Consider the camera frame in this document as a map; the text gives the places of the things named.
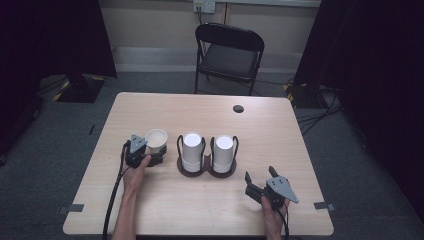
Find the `dark double cup holder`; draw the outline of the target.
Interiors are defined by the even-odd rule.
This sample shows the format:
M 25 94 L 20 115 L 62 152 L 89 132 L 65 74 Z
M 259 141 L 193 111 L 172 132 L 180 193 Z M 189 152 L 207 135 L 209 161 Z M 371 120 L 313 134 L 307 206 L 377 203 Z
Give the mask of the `dark double cup holder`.
M 212 144 L 213 144 L 213 140 L 215 139 L 214 137 L 212 137 L 211 140 L 210 140 L 211 153 L 209 155 L 205 154 L 206 140 L 205 140 L 204 137 L 201 137 L 202 138 L 202 150 L 201 150 L 202 161 L 201 161 L 200 170 L 198 172 L 188 172 L 183 168 L 183 165 L 182 165 L 183 137 L 185 135 L 180 135 L 177 138 L 177 153 L 178 153 L 177 169 L 179 170 L 179 172 L 182 175 L 184 175 L 186 177 L 197 177 L 197 176 L 202 175 L 204 172 L 209 172 L 212 176 L 217 177 L 217 178 L 228 178 L 235 172 L 236 166 L 237 166 L 236 156 L 237 156 L 238 147 L 239 147 L 239 141 L 238 141 L 238 138 L 236 136 L 231 137 L 234 141 L 233 162 L 232 162 L 231 168 L 226 173 L 218 173 L 218 172 L 215 172 L 213 170 L 213 146 L 212 146 Z

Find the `stack of white paper cups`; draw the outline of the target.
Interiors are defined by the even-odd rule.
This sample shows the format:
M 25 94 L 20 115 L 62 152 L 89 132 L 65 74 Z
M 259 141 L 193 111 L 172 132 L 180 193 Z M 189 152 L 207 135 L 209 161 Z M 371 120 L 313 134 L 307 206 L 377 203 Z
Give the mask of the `stack of white paper cups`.
M 213 170 L 226 173 L 233 162 L 234 141 L 228 135 L 221 135 L 213 140 Z
M 188 172 L 198 172 L 202 161 L 202 138 L 197 133 L 187 133 L 183 137 L 182 165 Z

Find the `black stand base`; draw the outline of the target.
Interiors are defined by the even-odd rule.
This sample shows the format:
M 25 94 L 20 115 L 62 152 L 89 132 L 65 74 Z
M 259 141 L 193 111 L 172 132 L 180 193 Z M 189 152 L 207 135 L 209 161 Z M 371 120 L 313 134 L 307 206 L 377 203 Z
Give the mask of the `black stand base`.
M 294 108 L 318 109 L 320 107 L 318 92 L 311 90 L 306 85 L 287 84 L 284 86 L 284 90 Z
M 66 82 L 53 97 L 57 102 L 94 103 L 105 78 L 101 76 L 66 76 Z

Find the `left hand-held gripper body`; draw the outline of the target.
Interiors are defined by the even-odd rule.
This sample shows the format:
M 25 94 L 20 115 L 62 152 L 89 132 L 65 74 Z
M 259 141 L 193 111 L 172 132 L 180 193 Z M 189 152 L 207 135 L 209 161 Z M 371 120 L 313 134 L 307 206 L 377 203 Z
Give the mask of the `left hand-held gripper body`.
M 126 164 L 129 167 L 138 168 L 145 160 L 145 150 L 147 147 L 147 143 L 148 141 L 144 137 L 140 137 L 136 134 L 131 135 L 129 147 L 127 149 L 125 157 Z

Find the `black curtain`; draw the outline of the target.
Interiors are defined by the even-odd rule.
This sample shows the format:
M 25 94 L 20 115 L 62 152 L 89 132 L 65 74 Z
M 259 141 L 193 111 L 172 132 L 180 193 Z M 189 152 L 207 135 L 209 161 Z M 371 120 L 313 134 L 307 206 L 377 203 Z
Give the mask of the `black curtain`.
M 117 76 L 99 0 L 0 0 L 0 156 L 51 75 Z
M 424 0 L 321 0 L 294 82 L 338 89 L 424 220 Z

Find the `single white paper cup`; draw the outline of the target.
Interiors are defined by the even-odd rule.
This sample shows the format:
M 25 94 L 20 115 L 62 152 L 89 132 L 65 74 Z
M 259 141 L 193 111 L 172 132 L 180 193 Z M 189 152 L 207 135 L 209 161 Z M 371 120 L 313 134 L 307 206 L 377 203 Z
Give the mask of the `single white paper cup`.
M 150 153 L 159 153 L 167 145 L 168 135 L 162 129 L 153 129 L 146 133 L 145 140 Z

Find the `grey tape strip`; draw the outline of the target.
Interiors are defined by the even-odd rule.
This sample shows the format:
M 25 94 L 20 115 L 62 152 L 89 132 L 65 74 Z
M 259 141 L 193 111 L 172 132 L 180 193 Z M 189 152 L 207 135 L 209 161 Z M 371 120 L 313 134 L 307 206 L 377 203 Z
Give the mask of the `grey tape strip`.
M 336 210 L 336 206 L 333 203 L 326 202 L 315 202 L 314 207 L 316 210 L 327 209 L 329 212 Z
M 58 209 L 58 213 L 62 215 L 66 215 L 69 212 L 82 212 L 84 208 L 83 204 L 70 204 L 67 206 L 61 206 Z

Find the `person's left hand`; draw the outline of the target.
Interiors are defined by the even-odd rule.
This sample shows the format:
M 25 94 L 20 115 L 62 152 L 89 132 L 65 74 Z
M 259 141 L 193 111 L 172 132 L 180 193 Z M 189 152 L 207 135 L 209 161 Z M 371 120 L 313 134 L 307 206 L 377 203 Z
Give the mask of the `person's left hand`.
M 123 183 L 124 183 L 124 195 L 125 196 L 136 196 L 141 189 L 145 170 L 151 161 L 151 156 L 147 155 L 137 168 L 132 168 L 127 164 L 124 164 Z

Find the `black folding chair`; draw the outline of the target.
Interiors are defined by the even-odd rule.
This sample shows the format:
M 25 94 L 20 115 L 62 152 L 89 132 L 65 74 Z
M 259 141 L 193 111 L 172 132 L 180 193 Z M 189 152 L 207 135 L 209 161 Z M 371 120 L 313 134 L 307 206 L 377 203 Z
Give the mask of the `black folding chair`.
M 265 43 L 256 32 L 221 23 L 200 24 L 195 30 L 197 42 L 195 88 L 199 75 L 249 84 L 252 94 Z

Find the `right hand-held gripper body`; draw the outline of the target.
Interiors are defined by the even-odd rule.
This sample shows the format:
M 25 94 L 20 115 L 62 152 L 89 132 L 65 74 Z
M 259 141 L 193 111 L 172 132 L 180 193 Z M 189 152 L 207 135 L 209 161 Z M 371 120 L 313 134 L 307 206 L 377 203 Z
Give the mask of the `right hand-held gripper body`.
M 273 210 L 281 208 L 286 199 L 294 203 L 299 202 L 299 199 L 292 190 L 289 181 L 283 176 L 267 179 L 265 191 L 271 202 Z

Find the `person's right hand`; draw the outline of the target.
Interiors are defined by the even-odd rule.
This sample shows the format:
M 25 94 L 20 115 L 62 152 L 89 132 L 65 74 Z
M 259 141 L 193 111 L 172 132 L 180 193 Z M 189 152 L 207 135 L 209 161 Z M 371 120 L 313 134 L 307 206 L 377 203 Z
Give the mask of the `person's right hand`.
M 282 240 L 282 217 L 272 209 L 271 202 L 266 196 L 261 197 L 261 204 L 266 239 Z

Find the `white wall outlet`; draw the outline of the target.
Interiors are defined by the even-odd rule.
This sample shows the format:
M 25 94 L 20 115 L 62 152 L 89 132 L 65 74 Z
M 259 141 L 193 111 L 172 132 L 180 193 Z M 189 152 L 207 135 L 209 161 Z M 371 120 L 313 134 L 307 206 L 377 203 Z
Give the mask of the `white wall outlet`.
M 213 0 L 193 0 L 193 11 L 195 13 L 214 14 L 216 2 Z

